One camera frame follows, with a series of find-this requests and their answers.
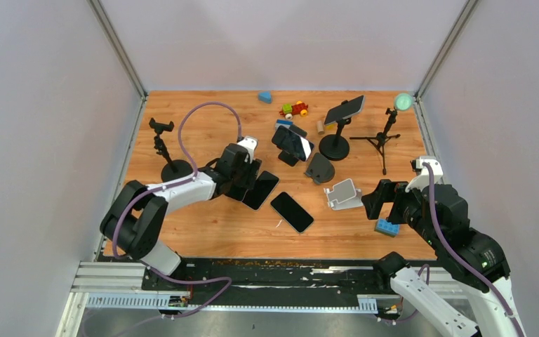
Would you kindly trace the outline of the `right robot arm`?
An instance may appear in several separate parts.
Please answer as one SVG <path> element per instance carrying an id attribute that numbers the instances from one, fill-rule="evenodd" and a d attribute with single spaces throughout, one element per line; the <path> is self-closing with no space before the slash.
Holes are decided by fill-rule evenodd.
<path id="1" fill-rule="evenodd" d="M 386 203 L 387 220 L 408 225 L 433 249 L 440 266 L 459 283 L 475 318 L 466 318 L 433 291 L 399 253 L 374 264 L 374 287 L 408 300 L 444 336 L 524 336 L 512 295 L 510 267 L 494 238 L 470 225 L 468 204 L 452 185 L 381 180 L 361 198 L 368 219 Z"/>

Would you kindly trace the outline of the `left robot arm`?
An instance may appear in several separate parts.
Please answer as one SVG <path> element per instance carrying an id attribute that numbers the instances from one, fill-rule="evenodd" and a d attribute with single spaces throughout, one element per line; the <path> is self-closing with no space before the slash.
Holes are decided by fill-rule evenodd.
<path id="1" fill-rule="evenodd" d="M 181 289 L 187 271 L 181 257 L 159 240 L 164 218 L 178 209 L 225 195 L 241 200 L 253 189 L 261 161 L 255 159 L 258 141 L 245 137 L 230 143 L 220 158 L 191 176 L 167 183 L 143 185 L 132 180 L 121 190 L 100 224 L 101 233 L 117 242 L 126 255 L 160 272 L 170 290 Z"/>

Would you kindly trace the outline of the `teal smartphone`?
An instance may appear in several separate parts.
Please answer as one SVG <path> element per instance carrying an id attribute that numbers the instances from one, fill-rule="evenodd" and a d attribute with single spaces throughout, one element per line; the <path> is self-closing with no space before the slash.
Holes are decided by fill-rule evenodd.
<path id="1" fill-rule="evenodd" d="M 279 193 L 271 207 L 299 234 L 314 223 L 314 218 L 287 192 Z"/>

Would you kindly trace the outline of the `black round-base clamp stand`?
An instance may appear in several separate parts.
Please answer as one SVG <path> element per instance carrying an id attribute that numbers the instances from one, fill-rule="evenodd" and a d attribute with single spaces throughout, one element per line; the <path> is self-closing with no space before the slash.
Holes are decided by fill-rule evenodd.
<path id="1" fill-rule="evenodd" d="M 167 124 L 159 123 L 152 117 L 148 124 L 156 133 L 154 136 L 154 149 L 158 155 L 166 160 L 166 164 L 161 170 L 161 180 L 163 182 L 168 182 L 191 175 L 193 173 L 191 164 L 182 159 L 172 159 L 170 152 L 161 137 L 162 133 L 170 133 L 173 131 L 175 126 L 174 123 L 172 121 Z"/>

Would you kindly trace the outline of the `pink phone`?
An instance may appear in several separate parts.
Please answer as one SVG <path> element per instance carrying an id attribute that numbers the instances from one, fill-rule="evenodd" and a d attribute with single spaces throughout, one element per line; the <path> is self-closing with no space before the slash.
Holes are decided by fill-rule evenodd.
<path id="1" fill-rule="evenodd" d="M 236 185 L 231 186 L 228 192 L 225 194 L 226 197 L 229 197 L 233 200 L 241 202 L 245 197 L 248 190 L 245 187 L 238 187 Z"/>

